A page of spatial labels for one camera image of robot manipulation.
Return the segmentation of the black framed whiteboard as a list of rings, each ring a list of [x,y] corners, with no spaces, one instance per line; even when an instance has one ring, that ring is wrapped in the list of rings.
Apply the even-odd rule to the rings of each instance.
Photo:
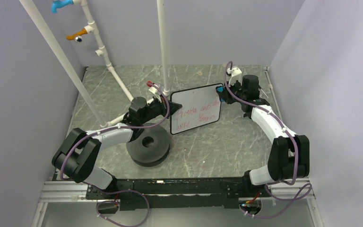
[[[170,118],[170,134],[217,122],[220,119],[221,101],[216,88],[222,86],[222,83],[215,83],[173,92],[170,100],[181,104],[182,108]]]

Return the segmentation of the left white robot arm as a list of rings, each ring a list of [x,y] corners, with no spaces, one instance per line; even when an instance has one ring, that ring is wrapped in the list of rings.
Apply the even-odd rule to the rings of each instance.
[[[136,97],[120,123],[100,131],[72,129],[53,156],[52,165],[70,180],[93,185],[104,198],[112,198],[118,190],[117,178],[95,166],[98,153],[136,140],[148,128],[148,121],[160,115],[166,120],[181,108],[181,104],[165,96],[154,98],[151,103]]]

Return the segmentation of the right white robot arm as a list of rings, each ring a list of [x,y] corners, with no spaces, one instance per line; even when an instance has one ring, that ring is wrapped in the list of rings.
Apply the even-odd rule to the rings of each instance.
[[[291,180],[309,175],[310,142],[307,136],[298,135],[289,129],[276,116],[269,102],[260,98],[259,78],[244,75],[234,79],[224,75],[224,85],[217,87],[220,100],[227,104],[240,103],[244,117],[253,120],[272,143],[268,162],[257,169],[245,173],[242,192],[247,196],[255,195],[260,185]]]

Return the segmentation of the blue whiteboard eraser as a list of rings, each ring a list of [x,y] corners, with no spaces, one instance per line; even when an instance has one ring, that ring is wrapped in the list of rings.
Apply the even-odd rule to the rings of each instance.
[[[227,94],[224,92],[224,87],[223,86],[219,86],[216,87],[216,93],[219,96],[219,100],[220,102],[225,102],[225,96],[227,96]]]

